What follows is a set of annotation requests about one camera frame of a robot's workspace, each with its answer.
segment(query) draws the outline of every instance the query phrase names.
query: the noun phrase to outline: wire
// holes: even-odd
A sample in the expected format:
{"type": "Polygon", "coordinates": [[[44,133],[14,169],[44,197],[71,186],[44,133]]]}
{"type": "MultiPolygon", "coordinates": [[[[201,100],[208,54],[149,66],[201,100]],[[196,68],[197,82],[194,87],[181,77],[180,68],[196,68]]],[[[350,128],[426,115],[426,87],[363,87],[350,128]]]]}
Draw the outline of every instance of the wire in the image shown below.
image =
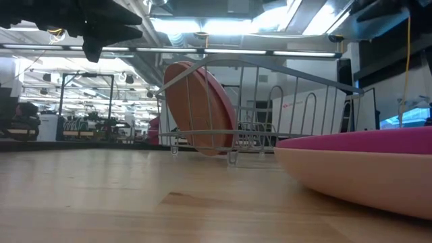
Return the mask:
{"type": "Polygon", "coordinates": [[[48,30],[48,32],[50,33],[57,33],[57,32],[61,32],[63,29],[62,28],[58,28],[56,30],[48,30]]]}
{"type": "Polygon", "coordinates": [[[405,110],[406,93],[408,90],[408,73],[410,71],[410,56],[411,56],[411,17],[408,17],[408,31],[407,31],[407,44],[406,44],[406,70],[405,70],[405,87],[404,96],[402,97],[402,109],[399,113],[399,128],[402,128],[405,110]]]}

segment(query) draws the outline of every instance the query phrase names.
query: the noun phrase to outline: black equipment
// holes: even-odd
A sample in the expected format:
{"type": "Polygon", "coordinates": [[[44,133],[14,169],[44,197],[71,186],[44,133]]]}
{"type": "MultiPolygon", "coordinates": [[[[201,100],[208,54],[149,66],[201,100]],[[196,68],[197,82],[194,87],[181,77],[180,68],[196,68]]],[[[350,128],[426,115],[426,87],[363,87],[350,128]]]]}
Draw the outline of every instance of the black equipment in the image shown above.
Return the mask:
{"type": "Polygon", "coordinates": [[[17,97],[10,97],[11,88],[0,88],[0,132],[4,138],[19,141],[36,140],[41,121],[38,107],[32,103],[18,103],[17,97]],[[9,130],[25,130],[24,134],[14,134],[9,130]]]}
{"type": "Polygon", "coordinates": [[[127,26],[140,25],[142,18],[113,0],[1,0],[0,27],[11,28],[22,20],[39,30],[67,30],[82,36],[82,49],[89,61],[97,62],[102,47],[141,38],[142,32],[127,26]]]}

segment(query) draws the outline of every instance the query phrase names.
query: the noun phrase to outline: ceiling light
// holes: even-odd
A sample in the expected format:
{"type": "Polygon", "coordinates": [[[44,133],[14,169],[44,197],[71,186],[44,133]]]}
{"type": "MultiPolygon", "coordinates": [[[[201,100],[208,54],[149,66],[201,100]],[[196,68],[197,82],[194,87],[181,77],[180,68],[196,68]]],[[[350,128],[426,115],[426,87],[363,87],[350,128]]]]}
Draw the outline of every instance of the ceiling light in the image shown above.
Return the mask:
{"type": "Polygon", "coordinates": [[[254,28],[253,32],[260,32],[260,30],[269,31],[272,28],[277,28],[282,20],[288,13],[288,7],[276,7],[274,9],[265,11],[252,22],[254,28]]]}
{"type": "MultiPolygon", "coordinates": [[[[53,97],[20,97],[20,100],[23,101],[59,101],[60,98],[53,98],[53,97]]],[[[79,99],[79,98],[63,98],[64,102],[85,102],[85,101],[92,101],[92,102],[100,102],[100,103],[109,103],[109,99],[79,99]]],[[[123,100],[112,100],[113,102],[122,103],[123,100]]],[[[153,103],[157,103],[157,101],[143,101],[143,100],[133,100],[134,103],[141,104],[141,103],[150,103],[147,105],[151,105],[153,103]]]]}
{"type": "Polygon", "coordinates": [[[136,51],[157,53],[196,53],[196,49],[191,48],[137,48],[136,51]]]}
{"type": "Polygon", "coordinates": [[[194,33],[200,32],[200,26],[195,20],[161,20],[151,19],[153,27],[157,32],[166,34],[194,33]]]}
{"type": "Polygon", "coordinates": [[[42,89],[40,90],[40,94],[41,94],[41,95],[47,95],[47,94],[48,94],[48,90],[47,90],[46,88],[42,88],[42,89]]]}
{"type": "Polygon", "coordinates": [[[231,49],[205,49],[205,53],[236,53],[236,54],[255,54],[265,55],[266,51],[258,50],[231,50],[231,49]]]}
{"type": "Polygon", "coordinates": [[[303,32],[303,35],[321,35],[327,32],[331,25],[335,22],[335,10],[330,5],[324,5],[315,17],[310,21],[308,27],[303,32]]]}
{"type": "Polygon", "coordinates": [[[129,47],[103,47],[102,51],[129,51],[129,47]]]}
{"type": "Polygon", "coordinates": [[[288,10],[288,13],[286,14],[285,18],[280,22],[277,31],[285,30],[288,27],[288,24],[290,24],[292,18],[296,14],[298,7],[300,7],[301,3],[302,0],[288,0],[288,6],[291,6],[290,10],[288,10]]]}
{"type": "Polygon", "coordinates": [[[327,31],[327,34],[331,34],[335,31],[348,17],[350,17],[350,12],[347,11],[336,23],[327,31]]]}
{"type": "Polygon", "coordinates": [[[250,20],[209,20],[202,29],[207,34],[242,35],[251,31],[250,20]]]}
{"type": "Polygon", "coordinates": [[[274,55],[295,56],[295,57],[335,57],[335,53],[320,53],[308,51],[274,51],[274,55]]]}
{"type": "MultiPolygon", "coordinates": [[[[46,88],[46,89],[54,89],[61,88],[60,86],[49,86],[49,85],[23,85],[23,88],[46,88]]],[[[83,87],[81,84],[76,84],[71,82],[68,86],[65,87],[65,90],[82,90],[82,89],[95,89],[95,90],[111,90],[110,87],[83,87]]],[[[114,88],[118,91],[137,91],[137,90],[147,90],[146,88],[114,88]]]]}
{"type": "Polygon", "coordinates": [[[84,95],[88,94],[88,95],[91,95],[91,96],[94,96],[94,97],[96,96],[96,92],[93,91],[93,90],[84,89],[83,92],[84,92],[84,95]]]}
{"type": "Polygon", "coordinates": [[[62,46],[55,45],[21,45],[21,44],[2,44],[6,49],[31,49],[31,50],[62,50],[62,46]]]}
{"type": "Polygon", "coordinates": [[[72,51],[82,51],[82,47],[70,47],[72,51]]]}

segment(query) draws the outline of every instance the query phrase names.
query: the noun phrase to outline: lamp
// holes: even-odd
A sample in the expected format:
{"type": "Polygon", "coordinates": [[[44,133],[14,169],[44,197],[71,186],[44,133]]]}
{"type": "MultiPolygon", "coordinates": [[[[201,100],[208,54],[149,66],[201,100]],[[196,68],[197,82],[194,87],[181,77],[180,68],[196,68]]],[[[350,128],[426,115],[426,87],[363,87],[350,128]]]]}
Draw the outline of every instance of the lamp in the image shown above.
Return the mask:
{"type": "Polygon", "coordinates": [[[47,90],[47,88],[41,88],[41,90],[40,90],[40,94],[41,94],[41,95],[47,95],[47,94],[48,94],[48,90],[47,90]]]}
{"type": "Polygon", "coordinates": [[[126,84],[133,84],[134,83],[134,77],[131,74],[128,74],[126,76],[126,80],[125,80],[126,84]]]}
{"type": "Polygon", "coordinates": [[[51,74],[43,74],[42,79],[47,82],[51,82],[51,74]]]}

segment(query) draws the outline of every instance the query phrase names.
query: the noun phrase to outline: fluorescent light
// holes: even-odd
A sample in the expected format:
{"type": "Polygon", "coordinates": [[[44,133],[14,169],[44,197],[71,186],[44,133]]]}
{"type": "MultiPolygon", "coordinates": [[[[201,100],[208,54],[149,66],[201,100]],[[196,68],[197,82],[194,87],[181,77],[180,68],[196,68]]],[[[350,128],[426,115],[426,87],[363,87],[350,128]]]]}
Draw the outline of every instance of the fluorescent light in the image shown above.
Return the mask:
{"type": "Polygon", "coordinates": [[[350,12],[347,11],[328,31],[327,34],[331,34],[335,31],[348,17],[350,17],[350,12]]]}
{"type": "Polygon", "coordinates": [[[129,47],[103,47],[102,51],[129,51],[129,47]]]}
{"type": "Polygon", "coordinates": [[[84,89],[84,90],[82,90],[82,92],[85,92],[85,93],[92,95],[92,96],[96,96],[96,92],[93,90],[84,89]]]}
{"type": "Polygon", "coordinates": [[[252,22],[253,32],[260,30],[270,30],[280,25],[288,13],[288,6],[276,7],[265,11],[252,22]]]}
{"type": "Polygon", "coordinates": [[[335,53],[319,53],[307,51],[274,51],[274,55],[295,56],[295,57],[335,57],[335,53]]]}
{"type": "Polygon", "coordinates": [[[285,18],[280,22],[279,28],[277,31],[285,30],[288,27],[288,24],[290,24],[292,18],[294,17],[294,14],[296,14],[298,7],[300,7],[300,4],[302,3],[302,0],[288,0],[288,5],[291,3],[290,10],[288,10],[287,15],[285,18]]]}
{"type": "Polygon", "coordinates": [[[255,54],[265,55],[266,51],[258,50],[230,50],[230,49],[205,49],[205,53],[236,53],[236,54],[255,54]]]}
{"type": "MultiPolygon", "coordinates": [[[[20,97],[20,100],[25,101],[59,101],[60,98],[53,98],[53,97],[20,97]]],[[[109,99],[79,99],[79,98],[63,98],[64,102],[73,102],[73,101],[87,101],[87,102],[101,102],[101,103],[109,103],[109,99]]],[[[113,103],[122,103],[123,100],[112,100],[113,103]]],[[[129,100],[129,103],[157,103],[157,101],[141,101],[141,100],[129,100]]]]}
{"type": "Polygon", "coordinates": [[[75,83],[74,81],[70,81],[70,82],[69,82],[69,85],[70,85],[70,86],[75,85],[76,88],[82,88],[82,85],[81,85],[81,84],[77,84],[77,83],[75,83]]]}
{"type": "Polygon", "coordinates": [[[31,49],[31,50],[62,50],[62,46],[55,45],[21,45],[21,44],[3,44],[8,49],[31,49]]]}
{"type": "Polygon", "coordinates": [[[250,20],[209,20],[202,31],[216,35],[242,35],[249,34],[251,27],[250,20]]]}
{"type": "Polygon", "coordinates": [[[194,33],[201,31],[200,26],[195,20],[161,20],[153,18],[151,22],[157,32],[166,34],[194,33]]]}
{"type": "Polygon", "coordinates": [[[35,27],[20,27],[20,26],[12,26],[9,29],[0,28],[2,30],[8,30],[8,31],[21,31],[21,32],[33,32],[33,31],[39,31],[39,29],[35,27]]]}
{"type": "Polygon", "coordinates": [[[70,47],[72,51],[82,51],[82,47],[70,47]]]}
{"type": "Polygon", "coordinates": [[[167,52],[167,53],[196,53],[196,49],[191,48],[137,48],[143,52],[167,52]]]}
{"type": "Polygon", "coordinates": [[[327,32],[331,25],[335,22],[337,13],[332,6],[324,5],[315,17],[310,21],[308,27],[303,32],[303,35],[321,35],[327,32]]]}

